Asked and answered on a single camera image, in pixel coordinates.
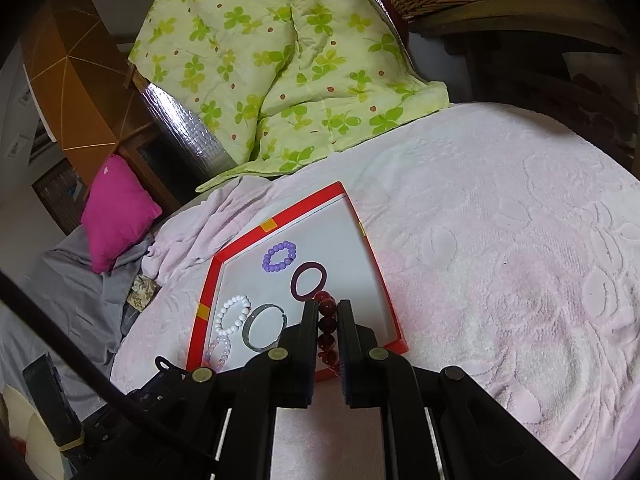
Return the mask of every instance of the wooden shelf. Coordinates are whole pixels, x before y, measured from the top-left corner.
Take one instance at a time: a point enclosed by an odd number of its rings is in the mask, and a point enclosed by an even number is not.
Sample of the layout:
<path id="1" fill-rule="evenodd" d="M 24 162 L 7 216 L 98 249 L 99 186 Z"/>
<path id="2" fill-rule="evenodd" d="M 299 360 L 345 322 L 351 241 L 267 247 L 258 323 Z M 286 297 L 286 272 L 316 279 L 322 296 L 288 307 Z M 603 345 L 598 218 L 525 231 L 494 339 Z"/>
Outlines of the wooden shelf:
<path id="1" fill-rule="evenodd" d="M 410 30 L 425 37 L 480 30 L 548 32 L 639 57 L 616 15 L 599 0 L 483 0 L 421 18 Z"/>
<path id="2" fill-rule="evenodd" d="M 546 94 L 556 95 L 576 103 L 585 109 L 601 112 L 630 132 L 634 132 L 638 127 L 638 116 L 635 113 L 606 97 L 590 92 L 569 81 L 522 68 L 492 63 L 486 63 L 481 68 L 488 75 L 523 83 L 542 90 Z"/>

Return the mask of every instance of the silver bangle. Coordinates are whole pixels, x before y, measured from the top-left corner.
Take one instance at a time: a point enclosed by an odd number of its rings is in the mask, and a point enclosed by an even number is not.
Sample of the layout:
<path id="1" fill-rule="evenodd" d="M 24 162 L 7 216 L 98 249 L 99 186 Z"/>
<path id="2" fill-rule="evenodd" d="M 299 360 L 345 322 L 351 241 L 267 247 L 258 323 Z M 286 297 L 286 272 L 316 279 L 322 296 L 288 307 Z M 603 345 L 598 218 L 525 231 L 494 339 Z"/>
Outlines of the silver bangle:
<path id="1" fill-rule="evenodd" d="M 258 317 L 261 312 L 271 307 L 277 308 L 282 313 L 282 328 L 280 329 L 280 333 L 278 334 L 277 338 L 272 343 L 262 348 L 257 348 L 253 346 L 251 343 L 249 343 L 249 330 L 251 329 L 251 325 L 254 323 L 255 318 Z M 282 331 L 286 327 L 287 327 L 287 314 L 284 313 L 284 310 L 282 310 L 279 306 L 274 305 L 273 303 L 265 303 L 259 306 L 258 308 L 254 309 L 252 313 L 249 314 L 249 316 L 246 318 L 246 321 L 244 322 L 244 326 L 242 327 L 242 341 L 244 342 L 245 345 L 247 345 L 247 347 L 249 347 L 254 352 L 258 352 L 258 353 L 265 352 L 267 350 L 276 348 L 276 346 L 278 346 L 278 340 L 282 335 Z"/>

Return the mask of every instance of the bracelet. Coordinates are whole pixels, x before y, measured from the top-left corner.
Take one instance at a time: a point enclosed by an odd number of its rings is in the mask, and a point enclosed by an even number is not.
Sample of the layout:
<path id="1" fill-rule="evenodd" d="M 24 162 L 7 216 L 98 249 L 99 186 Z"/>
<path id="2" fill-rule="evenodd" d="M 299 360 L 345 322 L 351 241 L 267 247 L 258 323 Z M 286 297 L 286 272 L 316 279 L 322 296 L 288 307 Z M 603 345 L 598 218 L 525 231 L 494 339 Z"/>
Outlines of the bracelet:
<path id="1" fill-rule="evenodd" d="M 314 290 L 312 290 L 311 292 L 304 295 L 298 294 L 298 279 L 300 275 L 305 272 L 305 270 L 309 269 L 318 269 L 320 271 L 320 273 L 322 274 L 322 276 L 320 277 L 320 283 L 318 283 L 318 286 L 316 286 L 316 288 L 314 288 Z M 291 295 L 298 301 L 311 300 L 316 293 L 322 290 L 325 283 L 326 269 L 317 262 L 305 262 L 295 270 L 293 276 L 291 277 Z"/>
<path id="2" fill-rule="evenodd" d="M 260 313 L 262 313 L 263 311 L 271 307 L 277 308 L 282 314 L 282 328 L 280 329 L 280 333 L 278 334 L 277 338 L 274 339 L 272 343 L 269 343 L 267 346 L 263 346 L 262 348 L 255 347 L 249 342 L 249 330 L 251 329 L 251 325 L 255 321 L 255 318 L 257 318 Z M 258 308 L 256 308 L 250 314 L 250 316 L 246 319 L 246 322 L 242 327 L 242 341 L 244 342 L 245 345 L 247 345 L 248 348 L 250 348 L 254 352 L 258 352 L 258 353 L 265 352 L 267 350 L 276 348 L 276 346 L 278 346 L 278 340 L 280 339 L 280 335 L 282 334 L 282 331 L 286 327 L 287 327 L 287 314 L 285 314 L 284 310 L 282 310 L 279 306 L 274 305 L 273 303 L 265 303 L 259 306 Z"/>
<path id="3" fill-rule="evenodd" d="M 271 257 L 281 251 L 283 249 L 289 250 L 289 257 L 282 260 L 279 264 L 272 264 Z M 262 268 L 267 272 L 279 272 L 280 270 L 284 270 L 287 266 L 290 266 L 293 263 L 293 260 L 296 259 L 296 245 L 291 242 L 284 240 L 281 244 L 274 245 L 271 249 L 267 251 L 262 260 Z"/>
<path id="4" fill-rule="evenodd" d="M 231 327 L 227 329 L 222 328 L 222 319 L 223 317 L 225 317 L 226 311 L 238 303 L 242 305 L 242 309 L 240 310 L 240 315 L 238 316 L 238 319 L 234 321 Z M 237 332 L 238 329 L 242 326 L 242 323 L 244 323 L 244 320 L 246 319 L 246 315 L 249 313 L 250 310 L 251 310 L 251 303 L 249 302 L 246 296 L 232 297 L 230 300 L 225 301 L 225 304 L 220 308 L 220 311 L 216 314 L 216 319 L 213 322 L 213 330 L 215 330 L 216 333 L 221 336 L 231 335 L 233 332 Z"/>
<path id="5" fill-rule="evenodd" d="M 318 312 L 322 315 L 318 321 L 318 328 L 322 332 L 318 336 L 318 348 L 321 350 L 318 352 L 318 357 L 334 374 L 339 376 L 340 363 L 338 362 L 338 352 L 334 349 L 335 337 L 332 335 L 338 328 L 338 322 L 335 320 L 338 306 L 334 298 L 325 290 L 316 292 L 314 300 L 319 302 Z"/>
<path id="6" fill-rule="evenodd" d="M 229 354 L 231 354 L 231 341 L 229 341 L 229 338 L 226 335 L 219 335 L 217 338 L 213 340 L 213 343 L 211 343 L 211 345 L 209 346 L 209 348 L 204 354 L 204 364 L 211 367 L 212 365 L 211 359 L 213 357 L 213 351 L 220 344 L 223 346 L 224 350 L 222 352 L 222 355 L 218 359 L 218 361 L 215 363 L 215 365 L 212 366 L 213 371 L 217 374 L 219 374 L 222 371 L 222 368 L 225 366 L 226 360 L 229 358 Z"/>

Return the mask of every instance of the red beaded bracelet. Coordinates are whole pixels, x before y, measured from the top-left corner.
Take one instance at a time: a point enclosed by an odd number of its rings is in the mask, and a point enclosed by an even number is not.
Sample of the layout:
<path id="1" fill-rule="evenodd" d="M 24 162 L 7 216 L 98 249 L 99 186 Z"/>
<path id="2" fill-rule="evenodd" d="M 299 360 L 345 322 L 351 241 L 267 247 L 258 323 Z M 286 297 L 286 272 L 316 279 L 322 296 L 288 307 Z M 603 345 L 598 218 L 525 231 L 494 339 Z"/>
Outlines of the red beaded bracelet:
<path id="1" fill-rule="evenodd" d="M 322 332 L 318 336 L 318 348 L 320 349 L 318 357 L 334 374 L 340 375 L 338 352 L 334 349 L 335 337 L 332 335 L 338 328 L 338 322 L 335 319 L 338 306 L 334 298 L 325 290 L 316 292 L 314 300 L 319 302 L 318 312 L 322 315 L 318 321 L 318 328 Z"/>

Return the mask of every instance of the gray bedsheet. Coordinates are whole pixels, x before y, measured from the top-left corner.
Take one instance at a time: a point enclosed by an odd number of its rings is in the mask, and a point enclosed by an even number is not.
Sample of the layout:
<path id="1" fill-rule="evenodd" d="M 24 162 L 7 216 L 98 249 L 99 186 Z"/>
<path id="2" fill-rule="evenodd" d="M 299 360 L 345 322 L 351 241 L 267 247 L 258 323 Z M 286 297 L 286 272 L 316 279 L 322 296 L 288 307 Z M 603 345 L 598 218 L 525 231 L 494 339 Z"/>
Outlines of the gray bedsheet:
<path id="1" fill-rule="evenodd" d="M 120 256 L 111 272 L 90 269 L 89 247 L 80 226 L 35 264 L 25 292 L 107 377 L 122 338 L 138 313 L 126 303 L 151 236 Z M 0 304 L 0 386 L 7 383 L 29 398 L 22 370 L 49 351 L 62 386 L 82 420 L 103 401 L 20 319 Z"/>

